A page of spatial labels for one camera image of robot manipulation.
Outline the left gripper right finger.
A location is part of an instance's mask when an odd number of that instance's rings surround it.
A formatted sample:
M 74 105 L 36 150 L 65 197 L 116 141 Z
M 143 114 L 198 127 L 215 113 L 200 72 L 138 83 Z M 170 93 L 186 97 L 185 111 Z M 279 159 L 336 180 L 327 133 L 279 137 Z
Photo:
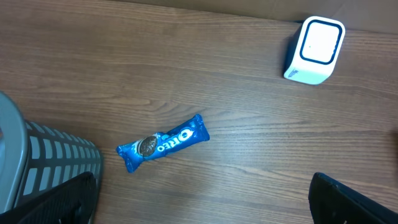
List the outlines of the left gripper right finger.
M 310 183 L 308 201 L 314 224 L 397 223 L 397 213 L 316 172 Z

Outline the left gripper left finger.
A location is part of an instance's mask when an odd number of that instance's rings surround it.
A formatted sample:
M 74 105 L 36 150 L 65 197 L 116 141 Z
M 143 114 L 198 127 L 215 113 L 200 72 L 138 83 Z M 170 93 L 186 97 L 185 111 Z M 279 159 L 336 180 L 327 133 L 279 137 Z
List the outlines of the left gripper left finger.
M 84 172 L 1 214 L 1 223 L 88 223 L 98 199 L 92 172 Z

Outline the blue oreo packet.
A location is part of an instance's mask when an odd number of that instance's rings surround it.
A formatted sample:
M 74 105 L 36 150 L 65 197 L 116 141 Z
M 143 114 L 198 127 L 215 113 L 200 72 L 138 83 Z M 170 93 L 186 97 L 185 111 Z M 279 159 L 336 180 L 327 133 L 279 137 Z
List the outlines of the blue oreo packet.
M 116 148 L 116 152 L 124 159 L 127 171 L 133 173 L 145 161 L 159 159 L 209 140 L 210 135 L 203 118 L 200 114 L 196 114 L 166 133 L 157 132 L 140 140 L 120 145 Z

